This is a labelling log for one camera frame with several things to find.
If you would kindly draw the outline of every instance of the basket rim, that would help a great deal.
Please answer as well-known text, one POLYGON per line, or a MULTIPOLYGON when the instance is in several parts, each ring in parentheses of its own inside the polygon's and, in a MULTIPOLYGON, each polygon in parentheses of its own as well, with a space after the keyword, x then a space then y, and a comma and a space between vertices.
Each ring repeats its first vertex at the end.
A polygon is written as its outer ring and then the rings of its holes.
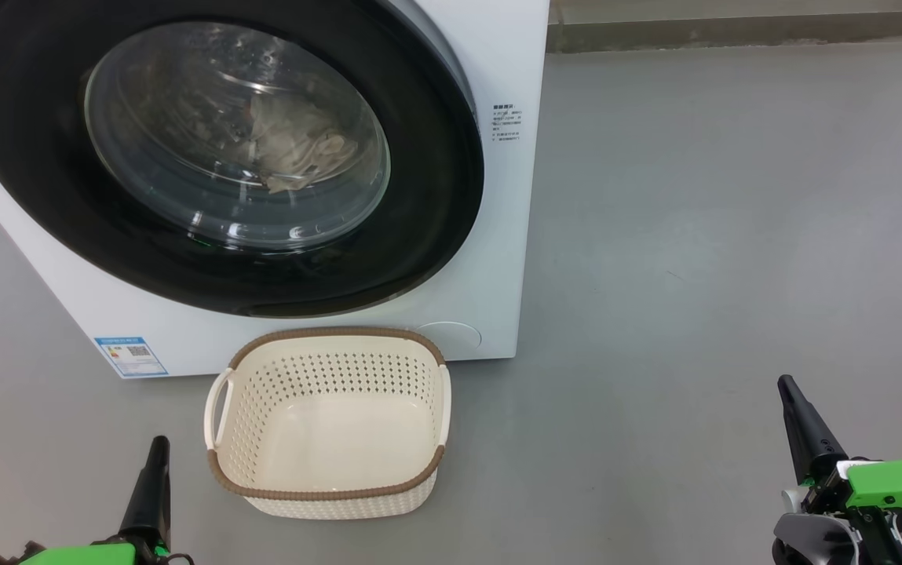
MULTIPOLYGON (((249 343, 245 344, 235 354, 228 367, 232 370, 238 369, 238 365, 252 351, 276 341, 301 339, 301 337, 349 337, 349 336, 369 336, 369 337, 397 337, 397 339, 411 340, 421 344, 433 354, 436 358, 436 364, 446 366, 440 350, 432 341, 426 339, 415 332, 409 330, 397 330, 393 328, 369 328, 369 326, 339 326, 338 328, 311 328, 302 330, 282 330, 282 332, 272 332, 265 336, 256 337, 249 343)), ((429 459, 429 464, 414 478, 405 480, 397 485, 389 485, 387 487, 372 487, 372 489, 358 490, 268 490, 253 489, 253 487, 242 487, 234 480, 228 478, 221 468, 220 459, 217 457, 217 450, 207 450, 206 459, 210 463, 210 471, 213 472, 214 478, 229 493, 238 494, 245 498, 264 498, 271 501, 346 501, 354 500, 354 498, 376 498, 386 497, 390 494, 402 494, 415 489, 419 485, 426 482, 429 477, 436 472, 436 468, 440 465, 440 459, 444 458, 444 446, 436 447, 433 451, 433 458, 429 459)))

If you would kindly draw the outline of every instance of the white washing machine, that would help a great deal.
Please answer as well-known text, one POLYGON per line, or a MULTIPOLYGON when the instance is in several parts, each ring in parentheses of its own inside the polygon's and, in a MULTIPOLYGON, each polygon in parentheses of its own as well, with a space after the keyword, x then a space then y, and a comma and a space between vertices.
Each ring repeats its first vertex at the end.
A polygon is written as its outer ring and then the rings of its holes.
POLYGON ((0 0, 1 225, 126 378, 310 326, 512 357, 547 13, 0 0))

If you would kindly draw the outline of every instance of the floor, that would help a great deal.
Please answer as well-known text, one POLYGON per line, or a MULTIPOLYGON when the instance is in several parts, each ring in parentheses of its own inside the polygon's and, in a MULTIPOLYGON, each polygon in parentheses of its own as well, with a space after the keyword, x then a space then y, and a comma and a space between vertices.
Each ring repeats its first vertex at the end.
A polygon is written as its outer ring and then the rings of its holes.
POLYGON ((150 437, 198 565, 767 563, 775 378, 902 457, 902 43, 549 56, 518 357, 451 368, 428 503, 274 519, 210 377, 121 382, 0 229, 0 552, 114 533, 150 437))

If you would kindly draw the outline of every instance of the white plastic basket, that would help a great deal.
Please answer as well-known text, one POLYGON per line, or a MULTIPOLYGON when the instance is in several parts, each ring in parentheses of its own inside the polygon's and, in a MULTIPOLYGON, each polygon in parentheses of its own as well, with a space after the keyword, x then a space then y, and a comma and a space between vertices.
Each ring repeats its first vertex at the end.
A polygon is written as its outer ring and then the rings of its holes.
POLYGON ((217 481, 267 514, 379 518, 429 496, 450 421, 451 377, 425 337, 291 330, 247 344, 214 380, 203 436, 217 481))

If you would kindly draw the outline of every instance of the basket handle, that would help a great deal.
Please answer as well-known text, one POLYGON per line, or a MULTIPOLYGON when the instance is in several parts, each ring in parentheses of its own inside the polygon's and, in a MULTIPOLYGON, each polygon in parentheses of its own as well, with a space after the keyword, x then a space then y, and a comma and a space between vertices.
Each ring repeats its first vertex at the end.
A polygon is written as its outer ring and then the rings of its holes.
POLYGON ((217 450, 221 445, 221 436, 224 435, 224 422, 228 420, 228 408, 231 407, 231 390, 234 386, 228 387, 228 396, 224 399, 224 410, 221 411, 221 424, 217 427, 217 436, 215 437, 214 411, 217 410, 217 398, 221 396, 221 390, 224 389, 224 385, 234 384, 228 381, 228 377, 234 372, 234 369, 225 369, 224 372, 217 375, 213 386, 210 386, 210 394, 206 395, 206 409, 203 409, 203 441, 206 441, 208 450, 217 450))

